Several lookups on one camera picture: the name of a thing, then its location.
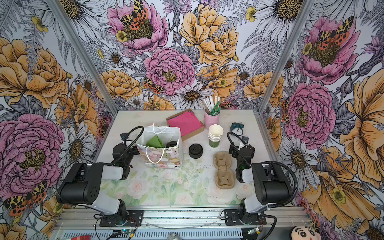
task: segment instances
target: metal post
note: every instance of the metal post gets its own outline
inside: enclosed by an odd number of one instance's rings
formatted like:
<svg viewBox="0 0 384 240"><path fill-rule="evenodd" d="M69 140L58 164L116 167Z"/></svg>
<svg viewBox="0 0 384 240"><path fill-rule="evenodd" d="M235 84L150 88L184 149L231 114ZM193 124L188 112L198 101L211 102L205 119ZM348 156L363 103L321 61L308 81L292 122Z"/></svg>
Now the metal post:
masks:
<svg viewBox="0 0 384 240"><path fill-rule="evenodd" d="M88 55L88 52L85 50L85 47L79 35L77 34L77 31L75 30L71 20L69 19L63 6L61 5L60 0L49 0L46 1L46 3L48 4L49 8L51 9L55 18L63 29L65 38L69 40L69 42L72 44L74 50L77 52L83 64L87 68L91 78L95 81L95 84L99 89L101 95L103 96L105 102L109 106L109 109L115 116L118 112L116 104L113 101L111 95L109 94L107 88L105 87L104 81L101 79L101 76L99 75L95 65L90 60L91 58Z"/></svg>
<svg viewBox="0 0 384 240"><path fill-rule="evenodd" d="M260 114L263 113L266 104L268 103L269 99L271 98L271 95L273 93L273 89L275 88L281 71L283 70L283 67L285 63L287 62L291 51L293 49L293 46L296 44L297 37L299 36L300 32L302 31L305 22L307 18L309 17L309 14L311 12L312 6L314 5L315 0L304 0L304 2L301 5L300 12L297 15L297 18L295 20L295 23L293 25L291 33L288 35L287 41L285 42L283 51L280 55L279 60L277 61L276 67L273 70L273 74L271 77L271 81L268 85L268 87L265 90L264 96L262 98L262 101L258 107L258 112Z"/></svg>

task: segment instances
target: clock face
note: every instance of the clock face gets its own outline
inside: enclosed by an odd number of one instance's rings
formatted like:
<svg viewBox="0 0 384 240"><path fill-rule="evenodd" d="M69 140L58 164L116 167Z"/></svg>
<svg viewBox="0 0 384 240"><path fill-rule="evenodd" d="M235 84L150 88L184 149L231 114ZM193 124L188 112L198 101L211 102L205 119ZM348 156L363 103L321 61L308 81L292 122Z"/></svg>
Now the clock face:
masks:
<svg viewBox="0 0 384 240"><path fill-rule="evenodd" d="M239 127L234 128L234 129L232 130L232 132L235 133L235 134L238 135L238 136L243 135L243 129L241 129L241 128L239 128Z"/></svg>

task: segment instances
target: bag handle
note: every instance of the bag handle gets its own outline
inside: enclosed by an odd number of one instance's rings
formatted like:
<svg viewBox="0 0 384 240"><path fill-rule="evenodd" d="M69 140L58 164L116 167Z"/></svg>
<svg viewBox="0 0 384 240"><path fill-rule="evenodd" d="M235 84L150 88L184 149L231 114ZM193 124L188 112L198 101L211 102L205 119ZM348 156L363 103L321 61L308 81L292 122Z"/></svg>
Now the bag handle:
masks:
<svg viewBox="0 0 384 240"><path fill-rule="evenodd" d="M160 132L155 132L155 122L153 122L152 123L152 129L153 129L153 133L154 134L160 134L160 133L162 133L162 132L164 132L166 129L167 129L167 127L165 127L162 131L160 131Z"/></svg>
<svg viewBox="0 0 384 240"><path fill-rule="evenodd" d="M159 159L157 162L152 162L152 160L148 157L147 150L148 150L148 146L147 146L147 148L145 149L145 155L147 156L148 160L149 160L151 163L156 164L156 163L160 162L161 159L163 158L164 151L166 150L166 148L163 148L163 154L161 155L160 159Z"/></svg>

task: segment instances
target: white daisy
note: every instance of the white daisy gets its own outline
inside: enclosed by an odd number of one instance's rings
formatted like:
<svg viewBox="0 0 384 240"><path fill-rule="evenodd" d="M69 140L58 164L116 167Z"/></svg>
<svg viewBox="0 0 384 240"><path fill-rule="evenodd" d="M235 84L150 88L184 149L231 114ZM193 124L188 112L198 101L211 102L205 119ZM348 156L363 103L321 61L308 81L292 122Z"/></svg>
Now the white daisy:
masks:
<svg viewBox="0 0 384 240"><path fill-rule="evenodd" d="M113 7L114 5L117 4L119 8L122 8L124 6L124 3L128 7L131 6L131 0L106 0L106 3L108 7Z"/></svg>
<svg viewBox="0 0 384 240"><path fill-rule="evenodd" d="M202 87L202 83L198 83L194 87L186 85L184 88L176 90L175 93L177 94L170 101L178 109L203 109L203 99L212 96L214 93L211 88L202 89Z"/></svg>
<svg viewBox="0 0 384 240"><path fill-rule="evenodd" d="M58 39L63 38L63 30L49 8L47 1L30 0L30 6L35 10L37 17L41 18L43 25L53 26ZM68 17L77 29L80 38L85 42L103 39L105 35L105 23L108 19L104 16L104 1L101 0L60 0Z"/></svg>
<svg viewBox="0 0 384 240"><path fill-rule="evenodd" d="M293 53L291 53L289 59L285 63L284 70L288 71L289 69L291 69L295 62L296 62L296 56Z"/></svg>
<svg viewBox="0 0 384 240"><path fill-rule="evenodd" d="M360 236L360 240L376 239L384 239L384 220L382 218L379 220L373 218L369 221L369 229Z"/></svg>
<svg viewBox="0 0 384 240"><path fill-rule="evenodd" d="M262 38L271 33L271 40L282 43L292 29L303 0L256 0L254 17L260 20L256 32L264 31Z"/></svg>
<svg viewBox="0 0 384 240"><path fill-rule="evenodd" d="M350 16L360 17L364 10L370 12L376 4L377 0L327 0L323 3L323 16L340 22Z"/></svg>
<svg viewBox="0 0 384 240"><path fill-rule="evenodd" d="M320 179L312 170L311 166L317 165L318 161L313 155L305 153L307 150L305 143L300 142L300 139L294 136L292 136L292 138L284 136L281 143L278 152L279 160L295 173L299 182L300 191L310 189L305 178L313 188L317 189L320 184ZM291 182L293 182L291 175L289 175L289 178Z"/></svg>
<svg viewBox="0 0 384 240"><path fill-rule="evenodd" d="M122 64L122 53L117 48L108 49L104 53L104 61L114 66L115 68L120 67Z"/></svg>
<svg viewBox="0 0 384 240"><path fill-rule="evenodd" d="M324 10L321 3L315 3L312 6L310 11L310 15L308 19L305 21L305 28L311 30L313 28L313 24L319 19L320 13Z"/></svg>
<svg viewBox="0 0 384 240"><path fill-rule="evenodd" d="M268 119L272 116L273 113L273 107L272 105L268 102L265 106L265 109L263 111L263 117L264 119Z"/></svg>
<svg viewBox="0 0 384 240"><path fill-rule="evenodd" d="M143 107L144 107L144 100L139 98L138 96L130 98L127 101L127 103L129 104L129 106L131 106L132 108L134 108L136 110L143 109Z"/></svg>
<svg viewBox="0 0 384 240"><path fill-rule="evenodd" d="M248 81L251 77L253 77L253 70L250 67L239 67L237 75L239 76L241 82Z"/></svg>
<svg viewBox="0 0 384 240"><path fill-rule="evenodd" d="M92 91L96 88L95 84L93 83L92 78L89 75L83 75L79 80L79 84L81 84L81 87L84 88L84 90L92 95Z"/></svg>
<svg viewBox="0 0 384 240"><path fill-rule="evenodd" d="M77 132L70 126L68 130L68 139L69 142L63 142L60 146L61 152L59 157L61 159L59 167L65 169L74 162L92 163L91 156L95 151L96 139L91 133L91 130L88 131L88 124L81 122ZM69 170L70 167L65 170L66 172L64 173L64 176Z"/></svg>

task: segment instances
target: floral tablecloth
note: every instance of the floral tablecloth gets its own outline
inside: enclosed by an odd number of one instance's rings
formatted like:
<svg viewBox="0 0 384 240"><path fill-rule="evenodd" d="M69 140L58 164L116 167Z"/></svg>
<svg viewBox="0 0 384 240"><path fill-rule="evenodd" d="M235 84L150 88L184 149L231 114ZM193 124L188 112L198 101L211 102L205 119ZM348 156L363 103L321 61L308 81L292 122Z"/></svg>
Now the floral tablecloth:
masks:
<svg viewBox="0 0 384 240"><path fill-rule="evenodd" d="M186 153L181 170L146 167L137 158L131 164L127 179L101 183L104 193L122 199L126 206L238 204L255 192L253 184L238 181L232 189L219 189L212 159L193 159Z"/></svg>

